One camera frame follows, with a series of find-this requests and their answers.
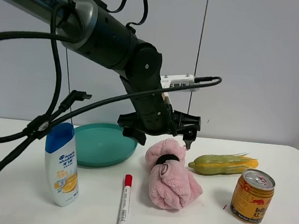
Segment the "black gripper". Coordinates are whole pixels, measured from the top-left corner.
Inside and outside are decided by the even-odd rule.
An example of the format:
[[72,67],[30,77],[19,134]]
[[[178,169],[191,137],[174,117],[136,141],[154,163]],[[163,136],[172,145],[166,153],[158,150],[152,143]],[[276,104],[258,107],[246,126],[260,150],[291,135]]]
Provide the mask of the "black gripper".
[[135,112],[118,117],[118,125],[123,127],[123,136],[145,145],[146,135],[182,135],[187,150],[196,140],[201,127],[201,118],[174,111],[159,94],[131,98]]

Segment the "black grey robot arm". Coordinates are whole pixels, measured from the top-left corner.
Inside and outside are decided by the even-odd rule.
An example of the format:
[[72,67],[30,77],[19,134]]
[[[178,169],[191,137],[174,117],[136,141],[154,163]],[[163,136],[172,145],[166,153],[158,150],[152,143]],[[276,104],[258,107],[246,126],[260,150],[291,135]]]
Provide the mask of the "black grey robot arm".
[[140,144],[147,135],[182,135],[189,148],[200,130],[200,118],[175,111],[162,88],[162,55],[136,37],[135,23],[122,24],[101,0],[5,0],[51,26],[50,33],[2,32],[0,40],[39,38],[64,47],[113,70],[135,111],[120,115],[123,134]]

